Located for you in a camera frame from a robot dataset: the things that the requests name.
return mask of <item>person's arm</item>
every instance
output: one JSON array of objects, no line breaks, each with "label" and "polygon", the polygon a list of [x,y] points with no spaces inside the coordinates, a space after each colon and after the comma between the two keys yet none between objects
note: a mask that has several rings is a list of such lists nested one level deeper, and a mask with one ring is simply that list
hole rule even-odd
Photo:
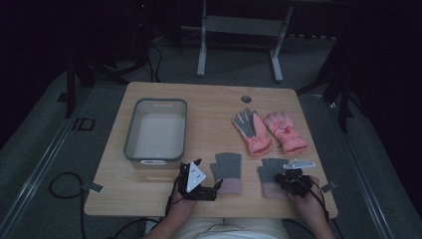
[{"label": "person's arm", "polygon": [[[311,176],[311,180],[316,184],[319,183],[319,180],[313,176]],[[316,185],[313,184],[311,190],[320,200],[322,200],[322,195]],[[301,216],[310,225],[316,239],[335,238],[331,228],[326,222],[324,209],[322,209],[317,199],[311,193],[307,193],[305,197],[293,196],[291,194],[289,194],[289,196],[295,202]]]},{"label": "person's arm", "polygon": [[197,202],[181,198],[183,196],[175,189],[167,216],[143,238],[170,239],[174,236],[177,230],[189,219]]}]

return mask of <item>table leg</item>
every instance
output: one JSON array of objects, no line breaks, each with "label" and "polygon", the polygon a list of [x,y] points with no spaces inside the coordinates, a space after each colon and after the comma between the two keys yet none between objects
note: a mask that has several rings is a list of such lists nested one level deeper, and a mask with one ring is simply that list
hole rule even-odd
[{"label": "table leg", "polygon": [[207,59],[207,0],[202,1],[202,28],[201,28],[201,49],[199,51],[197,76],[205,76],[205,63]]},{"label": "table leg", "polygon": [[283,21],[282,28],[280,29],[279,40],[277,42],[277,45],[274,49],[270,51],[271,62],[273,64],[274,77],[277,82],[281,82],[283,80],[282,69],[280,67],[280,62],[279,62],[279,53],[280,53],[280,49],[282,48],[283,41],[285,40],[285,37],[286,37],[286,32],[288,30],[290,18],[292,17],[293,9],[294,9],[293,6],[289,7],[285,20]]}]

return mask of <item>glove cuff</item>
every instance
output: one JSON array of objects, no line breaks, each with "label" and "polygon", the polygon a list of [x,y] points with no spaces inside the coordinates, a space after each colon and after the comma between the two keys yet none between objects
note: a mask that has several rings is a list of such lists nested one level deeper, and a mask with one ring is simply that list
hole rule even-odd
[{"label": "glove cuff", "polygon": [[244,139],[248,145],[249,154],[251,154],[251,156],[264,155],[273,148],[273,141],[268,137],[255,136],[251,138],[244,137]]},{"label": "glove cuff", "polygon": [[[222,178],[216,178],[215,182],[217,183],[221,179]],[[217,191],[217,194],[242,194],[242,180],[240,178],[224,178],[220,189]]]},{"label": "glove cuff", "polygon": [[272,199],[289,199],[288,193],[283,190],[282,186],[276,182],[264,182],[262,183],[263,186],[263,194],[266,198]]},{"label": "glove cuff", "polygon": [[308,145],[301,137],[294,137],[281,141],[283,145],[283,153],[285,154],[297,154],[305,151]]}]

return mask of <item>metal stand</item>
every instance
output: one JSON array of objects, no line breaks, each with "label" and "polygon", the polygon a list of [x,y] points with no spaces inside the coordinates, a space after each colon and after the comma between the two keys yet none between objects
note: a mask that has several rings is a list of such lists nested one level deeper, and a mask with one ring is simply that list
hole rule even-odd
[{"label": "metal stand", "polygon": [[203,0],[202,4],[201,49],[199,51],[198,60],[198,77],[205,76],[205,64],[207,57],[207,32],[224,32],[278,37],[277,45],[270,51],[270,57],[273,64],[275,80],[277,82],[281,82],[283,80],[282,69],[279,62],[279,54],[286,36],[290,18],[293,13],[293,6],[288,8],[284,21],[277,21],[208,15],[207,0]]},{"label": "metal stand", "polygon": [[67,62],[67,93],[66,93],[66,102],[68,104],[68,109],[66,111],[65,118],[68,119],[76,106],[76,78],[80,80],[83,87],[92,88],[96,83],[94,76],[91,72],[89,66],[93,66],[97,71],[105,74],[111,80],[122,84],[127,85],[128,82],[121,78],[116,73],[111,72],[101,64],[95,62],[94,60],[83,57],[79,54],[76,54],[73,51],[68,52],[68,62]]}]

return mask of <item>small round hole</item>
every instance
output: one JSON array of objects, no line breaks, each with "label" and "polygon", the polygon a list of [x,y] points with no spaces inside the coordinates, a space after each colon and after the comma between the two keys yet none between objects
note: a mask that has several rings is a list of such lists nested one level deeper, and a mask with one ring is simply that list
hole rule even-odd
[{"label": "small round hole", "polygon": [[249,96],[243,96],[241,99],[240,99],[243,103],[250,103],[251,101],[252,101],[252,98],[251,97],[249,97]]}]

